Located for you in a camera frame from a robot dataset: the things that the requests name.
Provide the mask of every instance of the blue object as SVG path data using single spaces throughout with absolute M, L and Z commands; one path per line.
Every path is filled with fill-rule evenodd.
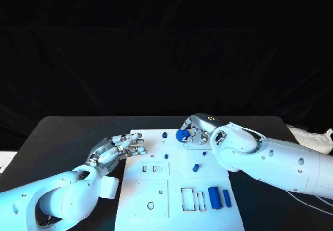
M 208 188 L 208 192 L 209 192 L 212 209 L 221 209 L 222 203 L 221 203 L 221 194 L 220 194 L 218 187 Z
M 195 164 L 194 172 L 198 172 L 198 169 L 199 169 L 199 164 Z
M 183 137 L 189 137 L 189 136 L 191 136 L 191 133 L 188 130 L 182 130 L 182 129 L 178 130 L 176 138 L 178 138 L 179 142 L 186 143 L 186 142 L 183 142 Z
M 230 199 L 230 194 L 228 194 L 228 190 L 224 190 L 224 199 L 225 199 L 225 205 L 230 208 L 231 207 L 231 199 Z

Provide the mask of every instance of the blue knob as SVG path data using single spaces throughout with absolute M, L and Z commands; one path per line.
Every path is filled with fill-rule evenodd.
M 198 169 L 199 169 L 199 164 L 195 164 L 194 172 L 198 172 Z

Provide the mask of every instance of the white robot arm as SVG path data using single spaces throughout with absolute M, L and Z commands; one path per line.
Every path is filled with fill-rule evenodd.
M 107 175 L 127 157 L 145 155 L 142 134 L 109 137 L 93 148 L 84 165 L 0 193 L 2 230 L 61 231 L 91 214 L 98 197 L 116 197 L 120 180 Z M 35 209 L 61 219 L 39 225 Z
M 209 141 L 212 153 L 227 170 L 243 170 L 254 179 L 284 190 L 333 199 L 332 156 L 267 138 L 234 123 L 222 125 L 209 114 L 194 114 L 182 130 L 188 126 L 194 136 L 185 137 L 183 141 L 199 144 Z

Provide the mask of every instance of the white board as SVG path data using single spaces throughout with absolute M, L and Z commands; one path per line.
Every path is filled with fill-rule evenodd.
M 149 154 L 127 159 L 114 230 L 244 230 L 228 171 L 215 160 L 211 145 L 181 143 L 176 140 L 176 130 L 133 130 L 132 134 L 136 132 L 143 134 Z M 166 139 L 162 137 L 163 132 L 168 133 Z M 192 170 L 195 164 L 199 164 L 198 172 Z M 143 165 L 147 166 L 147 171 L 150 170 L 149 165 L 162 166 L 163 170 L 143 173 Z M 163 216 L 160 218 L 152 217 L 149 211 L 153 212 L 156 207 L 149 210 L 147 199 L 140 202 L 143 198 L 137 196 L 143 191 L 136 187 L 136 184 L 146 181 L 147 185 L 152 185 L 152 187 L 146 187 L 146 195 L 159 201 L 159 197 L 156 197 L 159 195 L 153 193 L 156 193 L 158 188 L 162 188 L 162 185 L 149 183 L 159 180 L 168 182 L 168 218 Z M 214 186 L 220 188 L 221 193 L 224 208 L 220 210 L 214 210 L 211 206 L 208 188 Z M 182 188 L 194 189 L 196 211 L 183 211 Z M 224 189 L 228 189 L 231 208 L 225 206 Z M 199 211 L 198 192 L 204 192 L 205 211 Z M 149 214 L 142 213 L 143 216 L 137 217 L 134 215 L 137 211 Z M 160 207 L 156 211 L 159 214 L 165 214 L 162 211 L 166 211 L 166 208 Z

